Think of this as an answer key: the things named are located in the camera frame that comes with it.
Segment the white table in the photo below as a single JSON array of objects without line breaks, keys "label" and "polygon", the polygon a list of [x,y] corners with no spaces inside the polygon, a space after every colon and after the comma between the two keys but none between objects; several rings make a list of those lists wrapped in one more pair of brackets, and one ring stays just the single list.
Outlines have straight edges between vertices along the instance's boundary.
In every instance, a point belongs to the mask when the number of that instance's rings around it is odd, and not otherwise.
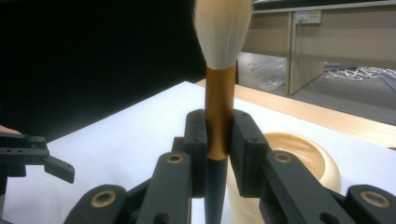
[{"label": "white table", "polygon": [[[186,115],[204,108],[204,99],[204,88],[183,82],[48,143],[52,156],[75,167],[75,184],[46,174],[42,166],[27,166],[26,177],[8,180],[4,219],[63,223],[92,188],[132,189],[151,177],[158,157],[171,150],[175,136],[183,136]],[[248,112],[263,132],[297,133],[324,147],[340,169],[342,193],[350,185],[370,184],[396,195],[396,151],[240,100],[234,108]],[[192,223],[205,223],[203,200],[193,200]],[[222,223],[232,223],[227,197]]]}]

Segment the round container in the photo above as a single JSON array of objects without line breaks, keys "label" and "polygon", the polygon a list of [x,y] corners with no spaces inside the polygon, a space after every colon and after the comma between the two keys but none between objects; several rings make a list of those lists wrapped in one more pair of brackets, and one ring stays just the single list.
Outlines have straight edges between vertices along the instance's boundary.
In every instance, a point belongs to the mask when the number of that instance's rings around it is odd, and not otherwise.
[{"label": "round container", "polygon": [[[297,156],[322,186],[341,191],[341,175],[332,157],[318,144],[294,133],[265,133],[272,150],[284,150]],[[227,187],[234,224],[264,223],[259,199],[239,196],[233,168],[228,164]]]}]

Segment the brush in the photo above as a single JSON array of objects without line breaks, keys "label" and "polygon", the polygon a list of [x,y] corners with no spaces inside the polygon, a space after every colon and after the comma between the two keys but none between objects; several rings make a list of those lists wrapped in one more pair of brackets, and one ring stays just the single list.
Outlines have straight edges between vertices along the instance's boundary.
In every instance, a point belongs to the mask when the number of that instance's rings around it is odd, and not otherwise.
[{"label": "brush", "polygon": [[233,119],[238,54],[245,42],[250,0],[196,0],[194,27],[206,61],[205,121],[208,134],[206,223],[221,222]]}]

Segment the electrical outlet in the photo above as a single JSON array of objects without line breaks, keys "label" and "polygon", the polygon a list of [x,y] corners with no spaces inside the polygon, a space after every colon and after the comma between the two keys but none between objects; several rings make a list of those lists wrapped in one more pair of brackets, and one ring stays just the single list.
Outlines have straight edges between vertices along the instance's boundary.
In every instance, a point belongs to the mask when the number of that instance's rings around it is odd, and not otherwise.
[{"label": "electrical outlet", "polygon": [[295,13],[296,24],[320,24],[321,10],[314,11],[297,11]]}]

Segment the brush bristle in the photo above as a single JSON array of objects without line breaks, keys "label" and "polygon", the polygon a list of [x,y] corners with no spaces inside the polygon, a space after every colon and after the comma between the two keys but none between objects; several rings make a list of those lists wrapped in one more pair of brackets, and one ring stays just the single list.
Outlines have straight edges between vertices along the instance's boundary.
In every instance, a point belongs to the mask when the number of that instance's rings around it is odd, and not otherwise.
[{"label": "brush bristle", "polygon": [[196,0],[194,26],[208,67],[235,65],[251,15],[251,0]]}]

